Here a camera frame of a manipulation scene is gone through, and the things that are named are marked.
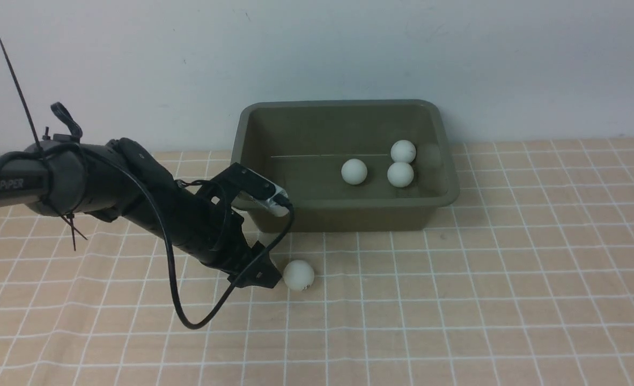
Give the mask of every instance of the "white grid line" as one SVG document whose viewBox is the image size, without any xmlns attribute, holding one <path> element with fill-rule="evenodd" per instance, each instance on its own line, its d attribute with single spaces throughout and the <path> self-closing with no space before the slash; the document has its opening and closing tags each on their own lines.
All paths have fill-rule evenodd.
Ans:
<svg viewBox="0 0 634 386">
<path fill-rule="evenodd" d="M 575 358 L 615 358 L 618 354 L 553 354 L 553 355 L 537 355 L 537 359 L 575 359 Z M 622 358 L 634 358 L 634 352 L 630 353 L 621 353 L 619 357 Z M 495 355 L 493 357 L 478 357 L 478 356 L 467 356 L 467 357 L 454 357 L 453 361 L 476 361 L 476 360 L 486 360 L 490 358 L 495 359 L 530 359 L 529 355 Z M 324 363 L 324 362 L 395 362 L 395 361 L 405 361 L 406 358 L 373 358 L 373 359 L 362 359 L 362 358 L 344 358 L 344 359 L 329 359 L 329 361 L 318 361 L 315 359 L 300 359 L 300 360 L 290 360 L 288 363 Z M 440 361 L 440 360 L 449 360 L 448 357 L 412 357 L 410 361 Z M 222 365 L 242 365 L 242 364 L 281 364 L 284 361 L 276 360 L 276 361 L 220 361 L 220 362 L 208 362 L 205 363 L 206 366 L 222 366 Z M 53 362 L 53 361 L 38 361 L 37 363 L 29 363 L 25 365 L 15 365 L 15 366 L 6 366 L 2 367 L 2 369 L 20 369 L 24 367 L 36 366 L 37 364 L 52 364 L 54 366 L 59 367 L 67 367 L 67 368 L 81 368 L 81 367 L 120 367 L 118 363 L 115 364 L 92 364 L 92 363 L 61 363 L 61 362 Z M 177 363 L 168 363 L 168 366 L 198 366 L 200 362 L 177 362 Z M 122 367 L 155 367 L 159 366 L 159 362 L 139 362 L 139 363 L 129 363 L 125 364 Z"/>
<path fill-rule="evenodd" d="M 362 340 L 364 341 L 364 366 L 367 373 L 367 386 L 371 386 L 371 377 L 369 375 L 369 349 L 367 347 L 367 319 L 364 313 L 364 286 L 362 284 L 362 259 L 359 251 L 359 232 L 356 232 L 356 248 L 358 249 L 358 273 L 361 275 L 358 278 L 359 290 L 360 290 L 360 311 L 362 312 Z"/>
<path fill-rule="evenodd" d="M 292 256 L 291 256 L 291 252 L 293 251 L 293 234 L 288 234 L 288 252 L 289 252 L 289 259 L 288 259 L 288 263 L 291 262 Z M 288 328 L 288 321 L 290 318 L 290 303 L 291 303 L 291 289 L 288 288 L 288 290 L 286 291 L 286 325 L 285 325 L 285 332 L 284 332 L 284 342 L 283 342 L 283 386 L 287 386 L 286 384 L 286 379 L 287 379 L 287 374 L 288 374 L 288 332 L 289 332 L 289 328 Z"/>
<path fill-rule="evenodd" d="M 405 328 L 405 315 L 403 314 L 403 302 L 401 301 L 401 284 L 400 281 L 398 280 L 398 264 L 395 263 L 396 261 L 396 246 L 393 243 L 393 233 L 388 232 L 388 239 L 391 243 L 391 251 L 393 252 L 393 274 L 395 276 L 395 280 L 396 280 L 396 293 L 398 294 L 398 311 L 401 313 L 401 326 L 402 331 L 403 331 L 403 343 L 405 344 L 405 352 L 406 352 L 406 356 L 408 357 L 407 359 L 407 363 L 408 363 L 408 376 L 410 377 L 410 384 L 414 385 L 415 384 L 415 379 L 412 378 L 412 365 L 410 364 L 410 347 L 408 345 L 408 333 L 406 332 L 406 328 Z"/>
<path fill-rule="evenodd" d="M 327 274 L 327 234 L 322 232 L 322 273 Z M 324 366 L 324 377 L 326 386 L 329 386 L 329 310 L 327 303 L 327 280 L 322 278 L 324 283 L 324 359 L 327 361 Z"/>
<path fill-rule="evenodd" d="M 127 226 L 127 230 L 131 227 L 131 223 L 129 223 L 129 225 Z M 126 237 L 124 237 L 123 239 L 121 239 L 121 244 L 119 245 L 119 251 L 117 252 L 117 256 L 121 256 L 121 251 L 124 248 L 124 244 L 126 241 Z M 113 266 L 112 269 L 110 271 L 109 277 L 112 278 L 114 276 L 114 271 L 116 271 L 116 260 L 113 262 Z M 143 288 L 145 288 L 145 281 L 143 282 L 143 287 L 141 288 L 141 295 L 143 295 Z M 100 305 L 103 306 L 105 304 L 105 299 L 107 298 L 107 294 L 109 293 L 109 284 L 107 284 L 105 286 L 105 292 L 102 296 L 102 299 L 100 300 Z M 95 316 L 95 320 L 93 321 L 93 325 L 91 326 L 91 334 L 95 331 L 95 327 L 98 324 L 98 319 L 100 318 L 100 312 L 102 311 L 102 307 L 98 308 L 98 312 Z M 133 319 L 131 320 L 131 327 L 129 328 L 129 332 L 133 331 L 134 329 L 134 324 L 136 323 L 136 315 L 138 315 L 138 310 L 136 309 L 133 315 Z M 130 336 L 126 337 L 126 343 L 124 344 L 124 350 L 121 353 L 121 360 L 119 361 L 120 364 L 124 363 L 124 356 L 126 355 L 126 347 L 128 347 L 129 344 L 129 339 Z M 89 341 L 90 339 L 86 340 L 86 345 L 84 345 L 84 350 L 81 353 L 81 360 L 79 361 L 79 363 L 83 364 L 84 361 L 86 360 L 86 352 L 87 350 L 89 350 Z M 73 386 L 76 386 L 77 381 L 79 380 L 79 373 L 77 372 L 74 376 L 74 382 L 73 382 Z"/>
<path fill-rule="evenodd" d="M 494 149 L 496 149 L 496 151 L 498 150 L 498 148 L 496 147 L 496 144 L 494 144 L 493 147 L 494 147 Z M 468 162 L 469 162 L 470 167 L 471 167 L 472 166 L 472 160 L 468 159 Z M 500 157 L 498 157 L 498 163 L 501 166 L 503 165 L 503 161 L 501 160 Z M 506 181 L 508 181 L 508 188 L 510 188 L 510 180 L 508 179 L 508 176 L 507 176 L 506 173 L 503 173 L 503 174 L 505 176 Z M 510 188 L 510 192 L 511 192 L 511 195 L 513 196 L 513 200 L 515 200 L 515 202 L 517 202 L 517 198 L 515 197 L 515 191 L 513 191 L 512 188 Z M 479 198 L 482 200 L 482 203 L 484 203 L 484 197 L 481 195 L 481 192 L 480 192 Z M 491 226 L 491 235 L 493 235 L 493 242 L 496 243 L 496 247 L 497 247 L 498 246 L 498 238 L 496 237 L 496 232 L 494 232 L 493 224 L 491 224 L 491 217 L 489 215 L 489 211 L 486 208 L 484 208 L 484 214 L 486 215 L 486 219 L 489 222 L 489 226 Z M 520 210 L 520 206 L 518 206 L 518 214 L 520 215 L 521 222 L 523 224 L 526 224 L 525 217 L 522 215 L 522 212 Z M 527 232 L 527 236 L 529 237 L 529 242 L 530 242 L 532 248 L 534 248 L 534 242 L 533 242 L 533 240 L 531 240 L 531 236 L 529 235 L 528 232 Z M 522 310 L 520 308 L 520 305 L 518 304 L 517 296 L 515 295 L 515 289 L 513 288 L 513 283 L 510 280 L 510 274 L 508 274 L 508 269 L 507 269 L 506 264 L 505 264 L 505 259 L 503 259 L 503 252 L 501 252 L 500 249 L 498 249 L 498 257 L 500 258 L 501 266 L 503 267 L 503 270 L 505 271 L 505 279 L 506 279 L 506 281 L 508 283 L 508 288 L 510 288 L 510 294 L 513 296 L 513 300 L 514 300 L 513 303 L 515 305 L 515 309 L 518 311 L 518 316 L 520 317 L 520 323 L 523 326 L 523 332 L 525 333 L 525 337 L 526 337 L 526 340 L 527 340 L 527 345 L 529 347 L 529 351 L 532 353 L 532 358 L 533 358 L 534 367 L 536 369 L 537 376 L 539 377 L 539 381 L 540 381 L 541 385 L 543 386 L 544 385 L 543 376 L 541 374 L 541 369 L 539 369 L 539 364 L 538 364 L 538 362 L 536 360 L 536 356 L 535 356 L 536 354 L 535 354 L 535 351 L 534 351 L 534 345 L 532 343 L 532 339 L 529 336 L 529 334 L 527 333 L 527 328 L 526 328 L 526 323 L 525 323 L 525 316 L 522 314 Z M 543 270 L 543 267 L 541 266 L 541 262 L 539 261 L 538 256 L 536 257 L 536 259 L 539 262 L 540 268 Z M 560 317 L 560 322 L 562 324 L 564 324 L 564 320 L 562 319 L 562 315 L 559 314 L 559 317 Z"/>
<path fill-rule="evenodd" d="M 469 163 L 469 168 L 471 169 L 472 172 L 472 176 L 474 177 L 475 181 L 477 179 L 476 174 L 474 173 L 474 169 L 472 167 L 472 160 L 469 156 L 467 156 L 467 162 Z M 484 198 L 482 196 L 481 190 L 479 191 L 479 200 L 481 200 L 482 203 L 484 203 Z M 484 208 L 484 211 L 486 212 L 486 217 L 489 217 L 489 213 L 487 212 L 486 208 Z M 455 223 L 458 224 L 458 217 L 455 213 L 455 209 L 452 209 L 451 212 L 453 213 L 453 218 L 455 220 Z M 460 240 L 460 244 L 462 245 L 462 232 L 460 232 L 460 229 L 458 229 L 458 239 Z M 498 240 L 496 239 L 496 235 L 493 234 L 493 241 L 496 243 L 496 247 L 498 246 Z M 467 274 L 471 274 L 471 271 L 469 269 L 469 259 L 467 258 L 467 252 L 463 251 L 462 252 L 462 257 L 465 258 L 465 265 L 467 266 Z M 474 297 L 475 298 L 479 298 L 479 296 L 477 295 L 477 289 L 474 286 L 474 280 L 471 279 L 470 276 L 470 283 L 472 285 L 472 293 L 474 293 Z M 482 334 L 484 335 L 484 340 L 486 341 L 486 346 L 489 349 L 489 355 L 491 356 L 491 364 L 493 366 L 493 375 L 496 377 L 496 384 L 498 386 L 500 386 L 500 377 L 498 376 L 498 367 L 496 367 L 496 359 L 493 358 L 493 347 L 491 347 L 491 342 L 489 341 L 489 335 L 486 334 L 486 323 L 484 322 L 484 315 L 482 313 L 482 306 L 479 303 L 479 300 L 476 301 L 476 305 L 477 305 L 477 309 L 479 310 L 479 318 L 481 320 L 482 323 Z"/>
</svg>

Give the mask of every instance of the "olive green bin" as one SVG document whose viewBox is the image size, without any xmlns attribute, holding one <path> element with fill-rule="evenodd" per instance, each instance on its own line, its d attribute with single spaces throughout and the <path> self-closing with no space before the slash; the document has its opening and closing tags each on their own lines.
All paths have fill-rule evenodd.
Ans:
<svg viewBox="0 0 634 386">
<path fill-rule="evenodd" d="M 388 183 L 390 149 L 407 139 L 417 147 L 415 179 Z M 341 178 L 351 158 L 367 165 L 357 186 Z M 266 102 L 247 107 L 239 120 L 231 161 L 284 188 L 296 208 L 292 232 L 413 231 L 460 192 L 444 125 L 423 100 Z M 280 232 L 286 218 L 240 196 L 262 232 Z"/>
</svg>

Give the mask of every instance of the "black cable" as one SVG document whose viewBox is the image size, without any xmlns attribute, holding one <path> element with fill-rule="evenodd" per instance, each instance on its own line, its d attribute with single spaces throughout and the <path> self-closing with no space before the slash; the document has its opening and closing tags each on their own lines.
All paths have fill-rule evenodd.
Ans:
<svg viewBox="0 0 634 386">
<path fill-rule="evenodd" d="M 172 291 L 172 303 L 174 305 L 174 310 L 176 311 L 176 315 L 179 317 L 179 320 L 181 320 L 181 323 L 191 330 L 198 330 L 200 328 L 205 327 L 205 325 L 207 325 L 207 323 L 209 323 L 210 320 L 212 320 L 212 318 L 214 318 L 215 315 L 217 315 L 217 312 L 222 307 L 222 305 L 224 305 L 224 302 L 228 299 L 229 295 L 231 295 L 234 288 L 236 288 L 236 286 L 239 283 L 241 283 L 241 281 L 245 278 L 246 274 L 248 274 L 248 272 L 253 267 L 253 265 L 255 265 L 256 262 L 260 261 L 260 259 L 262 259 L 263 256 L 265 256 L 269 251 L 271 251 L 277 244 L 281 242 L 281 240 L 286 236 L 286 234 L 290 230 L 291 225 L 293 225 L 293 221 L 295 220 L 295 210 L 293 210 L 293 206 L 287 199 L 284 199 L 285 197 L 281 196 L 281 198 L 277 201 L 277 203 L 279 205 L 284 206 L 289 211 L 289 220 L 286 226 L 284 227 L 284 229 L 270 244 L 267 245 L 267 247 L 265 247 L 257 256 L 253 258 L 253 260 L 246 266 L 246 268 L 244 268 L 241 271 L 241 273 L 238 274 L 238 276 L 236 276 L 234 281 L 232 281 L 231 284 L 229 284 L 229 287 L 226 289 L 226 291 L 224 291 L 224 294 L 222 295 L 222 297 L 219 298 L 219 301 L 217 301 L 217 303 L 212 308 L 212 310 L 207 314 L 207 316 L 203 320 L 201 320 L 199 323 L 192 323 L 186 317 L 186 314 L 184 313 L 184 310 L 181 305 L 181 298 L 179 297 L 178 285 L 176 283 L 177 281 L 176 266 L 174 261 L 174 251 L 172 247 L 172 240 L 169 237 L 169 232 L 167 232 L 167 227 L 165 227 L 162 212 L 160 211 L 160 208 L 155 202 L 155 199 L 150 194 L 146 186 L 144 186 L 143 183 L 140 180 L 138 180 L 138 178 L 134 176 L 131 172 L 123 168 L 123 166 L 115 163 L 114 161 L 111 161 L 111 159 L 103 157 L 101 154 L 91 151 L 90 149 L 84 149 L 84 151 L 86 152 L 86 154 L 88 154 L 89 156 L 93 158 L 96 158 L 98 161 L 101 161 L 111 166 L 112 168 L 117 169 L 121 174 L 126 176 L 126 178 L 130 179 L 133 183 L 135 183 L 136 186 L 138 186 L 138 188 L 143 193 L 143 196 L 145 196 L 145 199 L 148 201 L 148 204 L 150 204 L 150 207 L 152 207 L 153 212 L 155 214 L 155 218 L 157 219 L 158 225 L 160 225 L 160 229 L 162 229 L 162 235 L 163 235 L 162 238 L 165 242 L 165 250 L 167 251 L 167 267 L 169 269 L 169 288 Z"/>
</svg>

